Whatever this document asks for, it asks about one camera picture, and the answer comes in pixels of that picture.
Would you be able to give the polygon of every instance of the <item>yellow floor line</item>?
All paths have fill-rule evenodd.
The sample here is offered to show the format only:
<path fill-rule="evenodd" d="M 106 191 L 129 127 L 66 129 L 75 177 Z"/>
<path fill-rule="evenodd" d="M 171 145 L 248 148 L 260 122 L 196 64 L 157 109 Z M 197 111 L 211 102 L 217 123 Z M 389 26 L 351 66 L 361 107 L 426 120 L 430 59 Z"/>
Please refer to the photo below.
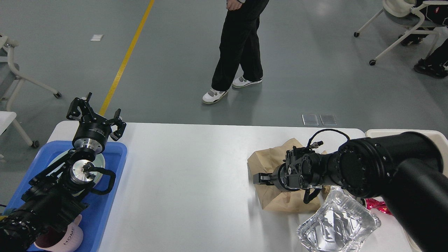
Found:
<path fill-rule="evenodd" d="M 106 96 L 106 99 L 104 99 L 103 105 L 101 106 L 101 109 L 99 110 L 99 114 L 102 116 L 106 113 L 106 110 L 108 109 L 109 103 L 111 102 L 112 96 L 115 93 L 118 83 L 120 82 L 121 76 L 123 75 L 126 65 L 128 64 L 129 58 L 131 57 L 132 51 L 134 50 L 135 44 L 137 43 L 138 37 L 140 36 L 140 33 L 142 32 L 143 26 L 145 25 L 146 19 L 148 18 L 149 12 L 151 11 L 153 4 L 154 4 L 154 0 L 151 0 L 149 2 L 148 8 L 145 11 L 145 14 L 142 17 L 142 20 L 140 21 L 140 24 L 138 25 L 137 31 L 135 32 L 135 35 L 134 35 L 134 38 L 132 38 L 131 45 L 129 46 L 128 51 L 126 52 L 125 58 L 121 62 L 120 68 L 118 70 L 118 73 L 115 76 L 115 79 L 112 82 L 112 86 L 109 89 L 108 95 Z"/>

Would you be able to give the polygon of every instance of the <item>person's hand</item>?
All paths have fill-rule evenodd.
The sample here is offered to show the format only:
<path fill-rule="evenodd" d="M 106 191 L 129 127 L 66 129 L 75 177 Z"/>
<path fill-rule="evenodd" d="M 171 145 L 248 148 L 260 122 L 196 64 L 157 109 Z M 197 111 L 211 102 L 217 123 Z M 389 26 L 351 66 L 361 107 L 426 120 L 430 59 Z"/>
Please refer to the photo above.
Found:
<path fill-rule="evenodd" d="M 227 9 L 228 10 L 237 10 L 241 8 L 242 3 L 238 2 L 237 0 L 227 0 Z"/>

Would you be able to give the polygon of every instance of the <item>white sneaker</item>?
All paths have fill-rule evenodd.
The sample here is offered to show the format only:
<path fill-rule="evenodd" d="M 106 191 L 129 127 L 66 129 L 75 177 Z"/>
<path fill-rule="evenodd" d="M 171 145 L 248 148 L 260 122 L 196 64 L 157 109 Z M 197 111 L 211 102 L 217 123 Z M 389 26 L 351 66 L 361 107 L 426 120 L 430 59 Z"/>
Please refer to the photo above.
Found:
<path fill-rule="evenodd" d="M 263 80 L 263 78 L 261 78 L 258 81 L 248 81 L 248 80 L 244 79 L 244 77 L 240 76 L 240 77 L 238 77 L 238 78 L 233 80 L 232 87 L 234 87 L 234 88 L 242 88 L 242 87 L 248 86 L 250 84 L 260 83 L 262 80 Z"/>
<path fill-rule="evenodd" d="M 228 93 L 227 91 L 217 91 L 213 88 L 210 88 L 210 91 L 205 93 L 202 97 L 202 102 L 205 104 L 213 104 L 218 102 L 220 99 L 224 97 Z"/>

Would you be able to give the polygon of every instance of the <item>blue tray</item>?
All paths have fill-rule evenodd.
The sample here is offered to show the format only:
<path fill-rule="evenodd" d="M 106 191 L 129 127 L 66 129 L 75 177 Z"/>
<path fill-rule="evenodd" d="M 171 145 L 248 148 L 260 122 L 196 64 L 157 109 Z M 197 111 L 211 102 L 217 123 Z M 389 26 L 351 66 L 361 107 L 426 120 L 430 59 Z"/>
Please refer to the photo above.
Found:
<path fill-rule="evenodd" d="M 24 202 L 20 197 L 31 187 L 28 182 L 45 169 L 55 157 L 71 148 L 73 148 L 71 141 L 53 141 L 42 146 L 6 209 L 19 208 L 23 205 Z M 109 194 L 97 195 L 89 193 L 83 199 L 83 202 L 90 204 L 90 206 L 81 212 L 82 221 L 79 226 L 84 232 L 84 239 L 76 252 L 98 251 L 101 239 L 103 238 L 104 229 L 106 228 L 106 223 L 108 222 L 115 193 L 118 184 L 120 183 L 121 174 L 123 173 L 127 152 L 126 146 L 122 143 L 107 143 L 106 149 L 102 154 L 106 160 L 105 168 L 114 171 L 116 174 L 115 185 Z M 101 179 L 95 188 L 105 190 L 107 187 L 108 179 Z M 31 245 L 28 251 L 44 250 Z"/>

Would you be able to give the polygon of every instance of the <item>sneaker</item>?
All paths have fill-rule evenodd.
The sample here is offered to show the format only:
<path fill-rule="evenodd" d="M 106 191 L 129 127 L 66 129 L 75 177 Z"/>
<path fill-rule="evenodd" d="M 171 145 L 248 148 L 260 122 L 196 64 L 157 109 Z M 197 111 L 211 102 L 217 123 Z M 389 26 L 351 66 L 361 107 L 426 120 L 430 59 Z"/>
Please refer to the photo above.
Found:
<path fill-rule="evenodd" d="M 418 63 L 414 66 L 414 70 L 418 73 L 426 74 L 437 79 L 445 78 L 448 75 L 443 66 L 427 65 L 423 59 L 418 61 Z"/>
<path fill-rule="evenodd" d="M 403 41 L 400 42 L 402 46 L 408 46 L 411 44 L 420 44 L 423 42 L 423 37 L 418 37 L 413 34 L 409 35 L 407 38 L 405 38 Z"/>
<path fill-rule="evenodd" d="M 248 86 L 250 84 L 260 83 L 262 80 L 263 80 L 263 78 L 259 79 L 258 81 L 248 81 L 248 80 L 244 79 L 244 77 L 241 76 L 241 77 L 233 80 L 232 87 L 242 88 L 242 87 Z"/>
<path fill-rule="evenodd" d="M 227 91 L 217 91 L 213 88 L 210 88 L 210 91 L 205 93 L 202 97 L 202 102 L 205 104 L 213 104 L 218 102 L 220 99 L 224 97 L 228 93 Z"/>

